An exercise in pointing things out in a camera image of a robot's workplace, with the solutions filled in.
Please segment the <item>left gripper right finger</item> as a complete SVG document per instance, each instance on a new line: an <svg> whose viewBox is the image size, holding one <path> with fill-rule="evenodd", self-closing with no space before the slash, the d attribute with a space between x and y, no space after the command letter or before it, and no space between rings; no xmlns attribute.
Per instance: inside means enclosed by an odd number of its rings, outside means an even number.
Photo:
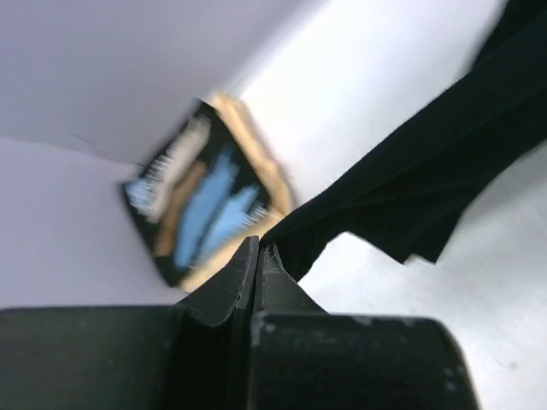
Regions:
<svg viewBox="0 0 547 410"><path fill-rule="evenodd" d="M275 244L259 253L254 311L326 313L285 270Z"/></svg>

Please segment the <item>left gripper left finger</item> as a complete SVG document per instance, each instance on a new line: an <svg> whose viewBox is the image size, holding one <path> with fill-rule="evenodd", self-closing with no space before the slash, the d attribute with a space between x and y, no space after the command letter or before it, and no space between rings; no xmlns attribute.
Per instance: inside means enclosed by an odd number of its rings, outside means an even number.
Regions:
<svg viewBox="0 0 547 410"><path fill-rule="evenodd" d="M258 237L247 237L218 273L176 305L178 327L194 322L214 328L227 322L245 286L254 283L258 251Z"/></svg>

